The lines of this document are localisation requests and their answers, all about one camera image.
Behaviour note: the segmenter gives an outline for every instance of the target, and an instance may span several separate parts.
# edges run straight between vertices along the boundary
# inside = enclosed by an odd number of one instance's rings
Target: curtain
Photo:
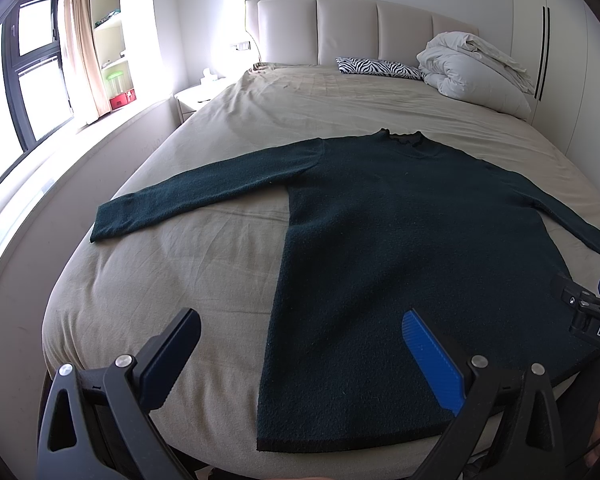
[[[74,116],[88,124],[111,111],[91,30],[90,0],[59,0],[62,72]]]

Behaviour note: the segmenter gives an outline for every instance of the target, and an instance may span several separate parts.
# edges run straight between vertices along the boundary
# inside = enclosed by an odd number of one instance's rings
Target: headboard panel
[[[260,58],[285,64],[336,65],[337,56],[417,66],[416,55],[440,32],[477,27],[377,0],[246,0],[245,29]]]

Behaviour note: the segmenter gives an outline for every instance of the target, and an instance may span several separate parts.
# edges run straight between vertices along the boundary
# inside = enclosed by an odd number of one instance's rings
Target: nightstand
[[[200,110],[200,108],[211,101],[211,99],[216,97],[232,82],[233,81],[231,79],[223,77],[216,81],[192,86],[191,88],[187,88],[182,92],[178,92],[175,97],[176,102],[178,103],[180,124],[189,119],[189,117]]]

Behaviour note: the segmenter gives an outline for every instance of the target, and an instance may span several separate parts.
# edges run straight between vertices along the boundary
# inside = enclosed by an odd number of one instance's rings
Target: windowsill
[[[161,102],[134,101],[78,130],[71,121],[24,158],[0,184],[0,258],[33,208],[63,175]]]

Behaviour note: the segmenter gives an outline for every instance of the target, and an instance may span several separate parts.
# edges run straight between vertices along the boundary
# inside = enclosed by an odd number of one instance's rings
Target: folded comforter
[[[466,54],[495,70],[504,79],[525,94],[533,94],[535,83],[520,63],[488,41],[468,32],[441,32],[427,43],[427,49],[443,46]]]
[[[473,57],[444,46],[418,54],[424,82],[446,97],[484,106],[522,120],[531,113],[523,93]]]

